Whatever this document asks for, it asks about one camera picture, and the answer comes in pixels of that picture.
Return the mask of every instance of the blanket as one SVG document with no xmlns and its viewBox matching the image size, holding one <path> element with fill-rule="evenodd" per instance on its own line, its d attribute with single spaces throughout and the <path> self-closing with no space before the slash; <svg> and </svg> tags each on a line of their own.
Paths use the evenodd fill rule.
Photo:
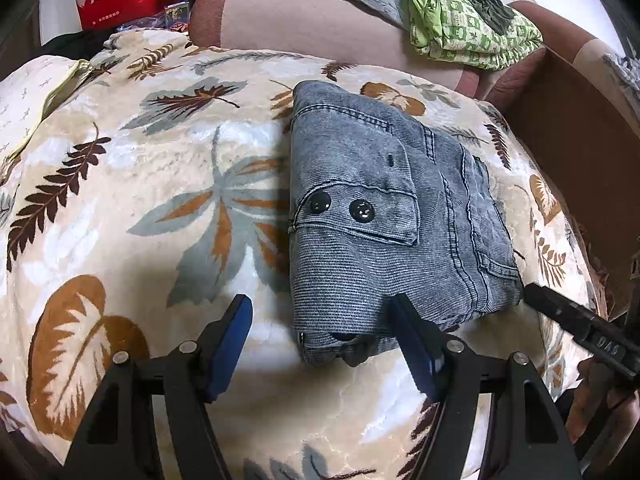
<svg viewBox="0 0 640 480">
<path fill-rule="evenodd" d="M 387 479 L 411 469 L 435 407 L 399 350 L 305 365 L 292 331 L 287 215 L 292 89 L 331 80 L 444 128 L 487 165 L 525 283 L 590 303 L 558 200 L 503 117 L 424 79 L 271 51 L 115 34 L 92 76 L 36 129 L 1 192 L 0 418 L 65 459 L 112 355 L 164 355 L 236 293 L 254 323 L 208 407 L 233 478 Z M 464 324 L 477 352 L 526 352 L 554 397 L 586 352 L 524 304 Z M 464 476 L 479 468 L 482 397 Z M 162 399 L 164 476 L 178 479 Z"/>
<path fill-rule="evenodd" d="M 0 185 L 6 182 L 36 127 L 89 73 L 85 60 L 40 56 L 0 81 Z"/>
</svg>

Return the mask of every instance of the stitching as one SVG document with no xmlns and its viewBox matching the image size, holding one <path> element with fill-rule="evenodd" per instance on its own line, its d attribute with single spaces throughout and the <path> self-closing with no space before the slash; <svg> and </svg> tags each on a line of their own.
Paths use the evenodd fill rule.
<svg viewBox="0 0 640 480">
<path fill-rule="evenodd" d="M 465 185 L 465 189 L 466 189 L 466 198 L 467 198 L 467 202 L 466 202 L 466 216 L 469 220 L 469 225 L 471 227 L 471 246 L 473 247 L 474 250 L 474 255 L 476 257 L 476 265 L 478 266 L 478 273 L 480 274 L 480 276 L 482 277 L 482 282 L 484 283 L 484 288 L 486 289 L 486 300 L 487 300 L 487 304 L 485 307 L 488 306 L 488 302 L 489 302 L 489 298 L 491 297 L 491 292 L 489 291 L 489 284 L 486 281 L 486 276 L 484 275 L 484 272 L 482 272 L 482 266 L 481 266 L 481 256 L 480 256 L 480 252 L 478 250 L 478 244 L 477 244 L 477 236 L 478 236 L 478 232 L 476 231 L 476 226 L 475 226 L 475 222 L 474 222 L 474 215 L 472 214 L 472 205 L 471 205 L 471 193 L 469 192 L 469 186 L 468 183 L 466 181 L 466 153 L 465 153 L 465 149 L 462 146 L 462 143 L 459 143 L 460 146 L 460 153 L 462 154 L 462 166 L 460 167 L 460 172 L 462 174 L 462 183 Z"/>
<path fill-rule="evenodd" d="M 422 129 L 424 131 L 424 150 L 427 153 L 427 156 L 431 159 L 431 161 L 436 163 L 436 150 L 433 141 L 433 131 L 422 124 Z"/>
<path fill-rule="evenodd" d="M 374 242 L 382 242 L 385 244 L 396 244 L 396 245 L 404 245 L 404 246 L 409 246 L 409 247 L 415 247 L 418 244 L 418 239 L 417 236 L 414 237 L 412 240 L 407 240 L 404 238 L 394 238 L 391 236 L 387 236 L 387 235 L 383 235 L 383 234 L 379 234 L 375 231 L 365 231 L 365 230 L 359 230 L 359 229 L 351 229 L 348 227 L 342 227 L 339 224 L 333 224 L 333 223 L 328 223 L 328 222 L 322 222 L 322 221 L 318 221 L 318 220 L 303 220 L 302 222 L 300 222 L 299 224 L 290 227 L 289 229 L 289 233 L 296 231 L 300 228 L 303 227 L 320 227 L 320 228 L 325 228 L 325 229 L 331 229 L 334 231 L 338 231 L 341 233 L 345 233 L 348 235 L 353 235 L 353 236 L 357 236 L 358 238 L 364 238 L 365 240 L 372 240 Z"/>
<path fill-rule="evenodd" d="M 466 273 L 466 270 L 462 265 L 462 259 L 460 259 L 460 254 L 458 253 L 458 236 L 456 235 L 456 221 L 454 216 L 453 202 L 451 200 L 451 190 L 449 189 L 449 183 L 444 178 L 444 175 L 442 173 L 440 174 L 440 178 L 442 179 L 444 195 L 447 203 L 449 251 L 451 257 L 453 258 L 453 266 L 456 268 L 456 272 L 460 276 L 460 279 L 463 281 L 463 283 L 465 283 L 466 290 L 468 290 L 469 296 L 471 297 L 471 310 L 469 311 L 469 314 L 471 314 L 478 307 L 478 291 L 476 290 L 476 285 L 474 284 L 473 280 Z"/>
<path fill-rule="evenodd" d="M 489 172 L 486 168 L 486 165 L 484 164 L 484 162 L 478 158 L 477 156 L 473 156 L 474 160 L 476 162 L 479 163 L 480 168 L 481 168 L 481 173 L 482 173 L 482 183 L 486 184 L 487 188 L 489 187 L 489 182 L 488 182 L 488 177 L 489 177 Z M 509 239 L 509 241 L 511 242 L 511 245 L 513 245 L 513 241 L 511 240 L 511 235 L 509 234 L 509 230 L 507 229 L 507 226 L 505 225 L 504 221 L 502 220 L 502 216 L 500 215 L 500 212 L 498 211 L 498 206 L 495 204 L 495 200 L 492 196 L 491 197 L 491 203 L 494 206 L 494 211 L 495 211 L 495 215 L 498 217 L 498 220 L 500 221 L 500 225 L 502 226 L 502 228 L 504 229 L 504 232 L 507 233 L 507 238 Z M 478 255 L 481 257 L 481 261 L 482 263 L 486 266 L 487 271 L 491 272 L 489 269 L 493 268 L 499 268 L 500 272 L 502 272 L 504 275 L 500 275 L 500 278 L 507 278 L 511 277 L 520 277 L 520 272 L 518 271 L 518 266 L 516 265 L 515 261 L 513 263 L 513 267 L 507 265 L 507 264 L 501 264 L 500 262 L 496 262 L 491 256 L 490 254 L 487 253 L 486 250 L 479 248 L 477 249 L 476 246 L 474 245 L 474 249 L 478 252 Z"/>
<path fill-rule="evenodd" d="M 388 134 L 391 134 L 391 124 L 383 121 L 379 118 L 364 114 L 358 110 L 354 110 L 353 108 L 347 108 L 343 106 L 336 106 L 330 104 L 315 104 L 315 105 L 307 105 L 296 112 L 291 120 L 291 127 L 293 128 L 293 124 L 296 122 L 297 118 L 303 114 L 308 112 L 312 112 L 314 110 L 331 110 L 333 112 L 338 112 L 341 114 L 345 114 L 354 119 L 358 119 L 364 123 L 372 124 L 373 126 L 377 126 L 385 130 Z"/>
</svg>

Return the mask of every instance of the screw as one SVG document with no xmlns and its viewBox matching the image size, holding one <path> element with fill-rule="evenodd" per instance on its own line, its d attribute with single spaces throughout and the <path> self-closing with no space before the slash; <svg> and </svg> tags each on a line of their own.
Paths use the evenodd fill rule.
<svg viewBox="0 0 640 480">
<path fill-rule="evenodd" d="M 465 349 L 465 345 L 456 339 L 451 339 L 447 341 L 447 348 L 452 352 L 459 354 Z"/>
<path fill-rule="evenodd" d="M 111 360 L 114 362 L 114 364 L 123 365 L 129 360 L 129 354 L 127 354 L 124 350 L 120 350 L 113 355 Z"/>
<path fill-rule="evenodd" d="M 526 365 L 529 363 L 529 358 L 522 352 L 516 352 L 513 355 L 513 360 L 516 361 L 519 365 Z"/>
<path fill-rule="evenodd" d="M 178 346 L 178 350 L 183 354 L 193 354 L 196 351 L 197 347 L 198 344 L 195 341 L 188 340 L 180 343 L 180 346 Z"/>
</svg>

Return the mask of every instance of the brown leaf pattern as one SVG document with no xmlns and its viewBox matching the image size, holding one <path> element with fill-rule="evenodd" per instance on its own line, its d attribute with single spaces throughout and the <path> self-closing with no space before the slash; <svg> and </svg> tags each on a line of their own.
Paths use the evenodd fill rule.
<svg viewBox="0 0 640 480">
<path fill-rule="evenodd" d="M 0 369 L 0 422 L 4 424 L 7 431 L 20 430 L 20 428 L 24 428 L 24 423 L 9 411 L 10 407 L 16 406 L 18 402 L 11 394 L 2 389 L 8 382 L 9 379 Z"/>
<path fill-rule="evenodd" d="M 193 46 L 193 43 L 187 43 L 184 47 L 189 48 L 191 46 Z M 220 48 L 218 46 L 199 46 L 186 54 L 182 54 L 180 57 L 197 56 L 201 52 L 228 52 L 229 50 L 229 48 Z"/>
<path fill-rule="evenodd" d="M 105 61 L 100 63 L 100 65 L 93 67 L 91 72 L 89 72 L 87 78 L 84 80 L 83 84 L 86 85 L 87 83 L 90 83 L 91 81 L 99 78 L 102 74 L 111 74 L 110 70 L 121 63 L 123 59 L 124 57 L 110 57 L 109 59 L 106 59 Z"/>
<path fill-rule="evenodd" d="M 477 101 L 476 104 L 478 104 L 478 108 L 487 114 L 490 119 L 494 120 L 499 128 L 502 128 L 505 132 L 511 131 L 509 123 L 507 123 L 502 114 L 491 103 Z"/>
<path fill-rule="evenodd" d="M 564 359 L 560 359 L 551 368 L 551 395 L 559 397 L 562 394 L 562 384 L 564 382 Z"/>
<path fill-rule="evenodd" d="M 258 231 L 258 244 L 265 263 L 283 274 L 289 273 L 289 234 L 272 224 L 254 223 Z"/>
<path fill-rule="evenodd" d="M 190 215 L 195 213 L 198 209 L 200 209 L 203 205 L 205 205 L 209 199 L 213 196 L 213 191 L 204 191 L 199 195 L 193 197 L 188 202 L 185 202 L 181 206 L 178 206 L 173 211 L 170 211 L 162 218 L 156 220 L 156 222 L 166 222 L 167 220 L 175 220 L 177 218 L 182 218 L 183 216 Z"/>
<path fill-rule="evenodd" d="M 500 130 L 493 124 L 485 124 L 484 127 L 489 130 L 491 134 L 491 140 L 494 142 L 495 151 L 498 152 L 498 156 L 502 161 L 502 165 L 507 169 L 511 169 L 511 162 L 509 160 L 509 149 L 507 143 L 504 141 L 504 137 L 500 133 Z"/>
<path fill-rule="evenodd" d="M 226 269 L 226 262 L 229 258 L 231 250 L 231 218 L 226 211 L 225 203 L 220 201 L 220 212 L 218 214 L 218 228 L 216 229 L 216 237 L 213 241 L 213 249 L 211 255 L 215 260 L 220 262 L 220 272 L 222 274 Z"/>
<path fill-rule="evenodd" d="M 415 468 L 415 464 L 418 461 L 420 450 L 424 447 L 424 444 L 431 433 L 431 428 L 433 427 L 437 413 L 438 403 L 433 403 L 429 399 L 425 399 L 422 407 L 420 408 L 418 421 L 410 435 L 411 440 L 414 441 L 414 446 L 406 454 L 407 461 L 400 468 L 400 471 L 398 471 L 396 478 L 407 480 L 409 476 L 411 476 L 411 473 Z"/>
<path fill-rule="evenodd" d="M 535 228 L 538 221 L 533 218 L 533 212 L 530 218 L 530 227 L 533 231 L 540 272 L 542 272 L 545 281 L 549 285 L 562 286 L 566 276 L 562 268 L 566 261 L 566 253 L 559 254 L 556 250 L 552 250 L 550 244 L 546 243 L 545 238 L 540 236 L 540 230 Z"/>
<path fill-rule="evenodd" d="M 365 83 L 360 89 L 360 94 L 382 101 L 412 116 L 421 116 L 425 111 L 424 104 L 418 99 L 402 95 L 398 90 L 384 83 Z"/>
<path fill-rule="evenodd" d="M 166 68 L 161 65 L 161 60 L 168 56 L 173 50 L 174 46 L 171 43 L 167 43 L 139 57 L 127 66 L 127 68 L 134 69 L 133 72 L 129 74 L 128 79 L 143 80 L 147 76 L 155 77 L 156 74 L 177 68 L 175 66 Z"/>
<path fill-rule="evenodd" d="M 129 319 L 106 316 L 106 292 L 95 276 L 76 276 L 45 306 L 29 355 L 27 401 L 36 428 L 72 440 L 86 404 L 120 350 L 149 357 L 146 340 Z"/>
<path fill-rule="evenodd" d="M 282 86 L 285 90 L 277 93 L 271 98 L 271 110 L 275 111 L 274 120 L 287 119 L 283 133 L 289 133 L 291 128 L 290 115 L 293 113 L 293 88 L 279 81 L 269 79 L 269 81 Z"/>
<path fill-rule="evenodd" d="M 531 175 L 529 178 L 529 187 L 538 205 L 538 210 L 545 221 L 545 225 L 547 225 L 562 211 L 560 203 L 556 200 L 556 197 L 553 196 L 546 182 L 539 176 L 535 174 Z"/>
<path fill-rule="evenodd" d="M 76 144 L 74 151 L 67 153 L 67 160 L 62 164 L 64 168 L 60 168 L 53 175 L 46 175 L 44 179 L 52 184 L 42 184 L 36 186 L 38 193 L 33 193 L 25 197 L 30 205 L 23 207 L 18 211 L 17 218 L 11 224 L 9 231 L 9 240 L 6 248 L 6 268 L 9 272 L 12 270 L 12 258 L 15 261 L 18 252 L 22 253 L 27 242 L 33 243 L 36 234 L 36 225 L 39 231 L 44 232 L 45 215 L 50 222 L 54 222 L 58 212 L 58 203 L 62 207 L 66 207 L 66 199 L 68 191 L 78 194 L 80 189 L 80 176 L 86 180 L 89 165 L 96 166 L 98 164 L 97 155 L 106 153 L 102 146 L 111 140 L 110 137 L 99 137 L 98 126 L 94 123 L 95 139 L 91 142 Z"/>
<path fill-rule="evenodd" d="M 200 110 L 203 106 L 209 104 L 213 99 L 224 101 L 227 104 L 233 105 L 239 108 L 234 102 L 223 99 L 222 96 L 231 94 L 236 89 L 225 85 L 215 85 L 209 89 L 204 86 L 196 88 L 193 92 L 194 95 L 178 95 L 173 97 L 163 96 L 154 99 L 154 102 L 161 105 L 163 108 L 162 113 L 165 112 L 178 112 L 179 114 L 185 114 L 187 116 L 193 114 L 197 110 Z"/>
<path fill-rule="evenodd" d="M 347 70 L 348 68 L 354 68 L 357 66 L 358 65 L 355 63 L 341 63 L 340 61 L 332 61 L 323 66 L 321 72 L 327 77 L 327 79 L 337 82 L 338 80 L 335 78 L 335 75 L 340 72 L 340 70 Z"/>
</svg>

